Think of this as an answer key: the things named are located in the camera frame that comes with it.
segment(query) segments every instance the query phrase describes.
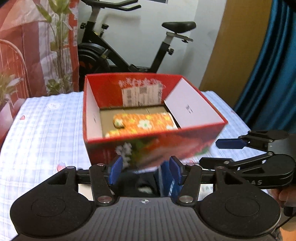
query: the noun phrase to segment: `bike handlebar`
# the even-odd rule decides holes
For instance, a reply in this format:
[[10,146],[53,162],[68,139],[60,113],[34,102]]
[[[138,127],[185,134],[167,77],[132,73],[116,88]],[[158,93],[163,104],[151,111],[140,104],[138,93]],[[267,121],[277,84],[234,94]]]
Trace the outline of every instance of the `bike handlebar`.
[[113,8],[113,9],[118,9],[118,10],[123,10],[123,11],[131,11],[134,10],[132,8],[140,8],[140,5],[137,5],[135,7],[131,7],[131,8],[123,8],[120,9],[123,6],[129,5],[129,4],[133,4],[133,3],[137,3],[138,0],[125,0],[122,2],[118,2],[118,3],[112,3],[112,2],[102,2],[102,1],[97,1],[97,0],[84,0],[83,2],[85,2],[87,5],[92,6],[92,7],[100,7],[100,8]]

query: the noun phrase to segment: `gray ribbed panel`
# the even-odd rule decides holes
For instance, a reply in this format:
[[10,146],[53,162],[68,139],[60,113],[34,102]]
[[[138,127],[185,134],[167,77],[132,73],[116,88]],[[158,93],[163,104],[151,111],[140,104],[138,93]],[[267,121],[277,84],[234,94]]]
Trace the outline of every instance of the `gray ribbed panel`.
[[[206,227],[189,207],[180,207],[170,198],[120,198],[110,207],[97,208],[79,230],[48,241],[235,241]],[[40,239],[19,236],[15,241]],[[275,241],[270,235],[249,241]]]

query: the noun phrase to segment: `exercise bike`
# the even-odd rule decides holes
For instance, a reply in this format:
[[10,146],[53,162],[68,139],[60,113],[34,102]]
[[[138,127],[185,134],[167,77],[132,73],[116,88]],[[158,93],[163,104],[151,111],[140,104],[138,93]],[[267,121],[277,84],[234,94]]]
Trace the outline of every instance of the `exercise bike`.
[[103,2],[97,0],[82,0],[92,7],[91,16],[87,23],[82,23],[80,28],[84,29],[82,42],[78,45],[79,59],[79,90],[83,90],[84,77],[86,74],[109,73],[109,72],[150,72],[156,73],[166,53],[172,55],[174,50],[170,44],[174,37],[182,39],[183,42],[192,42],[193,39],[180,35],[196,28],[195,22],[165,22],[162,27],[172,31],[167,32],[165,40],[162,42],[151,67],[136,67],[128,64],[125,60],[102,38],[104,30],[109,26],[102,25],[102,31],[97,34],[94,25],[101,8],[111,8],[121,11],[133,11],[141,8],[141,5],[124,7],[138,0],[126,0],[119,3]]

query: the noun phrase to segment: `teal curtain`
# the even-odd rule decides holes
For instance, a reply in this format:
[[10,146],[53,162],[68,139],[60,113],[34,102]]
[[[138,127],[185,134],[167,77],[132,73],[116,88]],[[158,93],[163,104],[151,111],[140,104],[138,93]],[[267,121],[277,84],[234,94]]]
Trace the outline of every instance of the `teal curtain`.
[[273,0],[254,70],[234,107],[252,130],[296,132],[296,14]]

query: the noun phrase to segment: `white wall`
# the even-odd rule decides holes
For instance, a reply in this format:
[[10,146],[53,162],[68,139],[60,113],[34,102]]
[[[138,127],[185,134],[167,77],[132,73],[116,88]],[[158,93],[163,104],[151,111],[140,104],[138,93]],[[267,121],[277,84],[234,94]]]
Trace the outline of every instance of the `white wall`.
[[[108,24],[110,27],[103,35],[108,44],[129,64],[150,66],[165,38],[166,29],[161,27],[161,24],[168,21],[193,21],[198,0],[168,0],[168,4],[139,0],[138,3],[142,5],[142,8],[130,12],[102,9],[95,31],[101,31],[102,23]],[[91,7],[80,1],[78,26],[82,22],[87,22],[90,13]],[[198,30],[195,29],[193,32],[198,35]],[[78,29],[78,43],[81,42],[82,35],[83,30]],[[174,39],[171,48],[175,52],[172,56],[168,54],[165,56],[159,73],[179,74],[186,47],[192,44]]]
[[180,74],[196,87],[200,86],[216,42],[227,0],[199,0],[190,34],[193,44],[187,46]]

